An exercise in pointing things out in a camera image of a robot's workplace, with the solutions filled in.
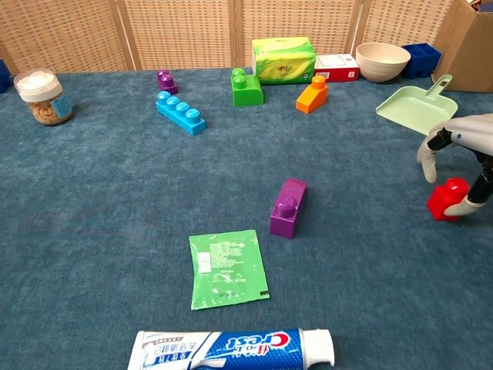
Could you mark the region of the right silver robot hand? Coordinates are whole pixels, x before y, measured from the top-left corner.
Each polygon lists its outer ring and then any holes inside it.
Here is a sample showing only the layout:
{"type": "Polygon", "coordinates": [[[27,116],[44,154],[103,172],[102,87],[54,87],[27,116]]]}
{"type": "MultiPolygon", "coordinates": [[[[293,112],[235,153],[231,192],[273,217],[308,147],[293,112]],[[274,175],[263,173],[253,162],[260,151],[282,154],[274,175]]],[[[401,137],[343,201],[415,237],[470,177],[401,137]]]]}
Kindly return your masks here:
{"type": "Polygon", "coordinates": [[[452,144],[473,152],[483,168],[469,193],[443,211],[446,217],[460,217],[476,212],[492,195],[492,115],[458,117],[439,123],[430,130],[417,153],[417,162],[427,182],[436,181],[437,152],[452,144]]]}

